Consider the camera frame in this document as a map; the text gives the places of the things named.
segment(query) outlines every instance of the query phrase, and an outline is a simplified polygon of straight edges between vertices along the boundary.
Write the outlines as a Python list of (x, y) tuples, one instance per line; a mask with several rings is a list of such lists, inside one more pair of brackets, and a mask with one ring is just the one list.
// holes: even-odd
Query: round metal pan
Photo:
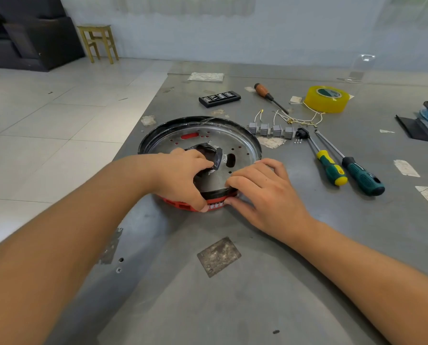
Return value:
[(186, 150), (204, 143), (215, 150), (222, 150), (218, 169), (203, 172), (194, 178), (194, 184), (208, 200), (210, 209), (215, 209), (222, 206), (226, 197), (236, 195), (236, 189), (225, 187), (230, 174), (262, 158), (262, 148), (257, 138), (246, 128), (218, 117), (183, 117), (154, 128), (142, 140), (138, 153), (168, 154), (175, 148)]

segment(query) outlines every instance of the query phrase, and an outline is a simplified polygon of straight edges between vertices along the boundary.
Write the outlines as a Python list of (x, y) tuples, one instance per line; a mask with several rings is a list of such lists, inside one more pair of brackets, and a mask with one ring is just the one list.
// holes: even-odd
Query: white tile floor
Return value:
[(0, 241), (113, 159), (171, 65), (83, 58), (49, 73), (0, 69)]

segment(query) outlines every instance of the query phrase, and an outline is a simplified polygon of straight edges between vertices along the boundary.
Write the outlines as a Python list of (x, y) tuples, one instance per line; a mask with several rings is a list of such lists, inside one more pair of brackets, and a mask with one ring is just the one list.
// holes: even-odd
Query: adhesive tape piece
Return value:
[(349, 101), (345, 91), (329, 86), (312, 86), (305, 97), (305, 104), (323, 113), (341, 113)]

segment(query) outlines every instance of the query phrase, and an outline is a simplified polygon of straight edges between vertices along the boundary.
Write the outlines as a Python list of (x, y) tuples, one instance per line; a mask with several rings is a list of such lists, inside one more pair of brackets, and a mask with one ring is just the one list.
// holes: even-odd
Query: hole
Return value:
[(197, 136), (199, 136), (199, 133), (193, 132), (193, 133), (188, 133), (188, 134), (184, 134), (183, 136), (181, 136), (181, 139), (190, 139), (190, 138), (195, 138)]
[(236, 156), (234, 156), (234, 154), (228, 154), (227, 155), (227, 167), (233, 168), (235, 163), (236, 163)]

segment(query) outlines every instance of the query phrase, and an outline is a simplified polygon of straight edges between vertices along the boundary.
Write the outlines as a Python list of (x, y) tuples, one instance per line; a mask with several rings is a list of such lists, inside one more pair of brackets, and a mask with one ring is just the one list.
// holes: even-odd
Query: metal table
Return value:
[[(192, 66), (210, 72), (200, 63)], [(337, 69), (321, 70), (326, 82), (315, 82), (318, 73), (311, 68), (311, 77), (303, 80), (246, 77), (266, 70), (224, 65), (226, 76), (219, 83), (187, 81), (183, 64), (175, 67), (182, 74), (168, 75), (144, 113), (154, 115), (158, 124), (182, 116), (211, 116), (218, 108), (244, 126), (264, 109), (263, 118), (271, 124), (271, 110), (276, 107), (244, 90), (256, 82), (263, 83), (281, 104), (291, 96), (303, 97), (315, 84), (335, 85), (349, 93), (356, 90), (343, 113), (324, 115), (320, 130), (383, 181), (382, 196), (363, 195), (351, 180), (339, 189), (330, 185), (306, 141), (287, 141), (277, 149), (263, 147), (263, 157), (285, 164), (315, 218), (428, 274), (428, 202), (415, 189), (428, 186), (428, 143), (409, 139), (394, 120), (396, 114), (414, 117), (428, 100), (426, 74), (419, 75), (416, 85), (417, 74), (397, 73), (404, 85), (389, 77), (388, 85), (341, 87), (337, 77), (343, 72)], [(245, 70), (252, 74), (245, 75)], [(198, 102), (198, 97), (228, 90), (240, 93), (242, 99), (211, 109)], [(294, 116), (309, 116), (303, 106), (293, 107)], [(116, 158), (136, 154), (142, 138), (155, 126), (143, 127), (139, 122)], [(395, 133), (380, 133), (380, 129)], [(408, 161), (421, 177), (403, 176), (393, 165), (396, 159)], [(94, 267), (48, 344), (387, 343), (327, 278), (232, 208), (189, 213), (149, 195), (136, 204), (120, 228), (113, 260)], [(208, 278), (196, 254), (226, 236), (242, 257)]]

